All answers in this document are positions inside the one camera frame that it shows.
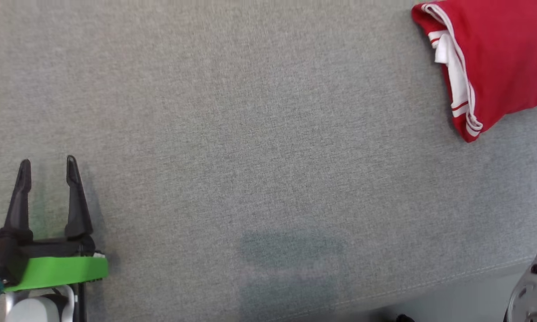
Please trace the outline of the red white sleeved jersey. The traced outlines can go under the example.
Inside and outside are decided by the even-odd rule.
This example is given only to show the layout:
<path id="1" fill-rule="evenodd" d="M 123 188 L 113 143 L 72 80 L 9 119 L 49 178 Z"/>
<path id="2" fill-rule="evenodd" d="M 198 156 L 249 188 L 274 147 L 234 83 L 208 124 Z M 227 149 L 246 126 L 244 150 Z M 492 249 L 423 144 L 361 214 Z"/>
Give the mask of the red white sleeved jersey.
<path id="1" fill-rule="evenodd" d="M 411 18 L 442 66 L 464 141 L 537 106 L 537 0 L 435 0 Z"/>

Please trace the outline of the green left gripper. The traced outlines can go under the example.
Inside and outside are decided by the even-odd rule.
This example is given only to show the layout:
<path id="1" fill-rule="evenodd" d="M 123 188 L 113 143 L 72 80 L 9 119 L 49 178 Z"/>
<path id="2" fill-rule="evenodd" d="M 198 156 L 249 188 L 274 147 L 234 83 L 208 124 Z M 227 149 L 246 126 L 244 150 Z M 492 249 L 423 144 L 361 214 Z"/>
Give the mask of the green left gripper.
<path id="1" fill-rule="evenodd" d="M 88 283 L 104 279 L 109 274 L 108 259 L 90 236 L 93 224 L 76 158 L 67 156 L 67 184 L 69 187 L 68 223 L 63 238 L 34 241 L 22 246 L 29 257 L 21 280 L 17 284 L 4 284 L 5 292 L 31 291 L 34 289 Z M 13 238 L 18 242 L 31 242 L 33 232 L 29 227 L 29 201 L 31 190 L 31 162 L 21 161 L 9 202 L 7 216 L 0 238 Z"/>

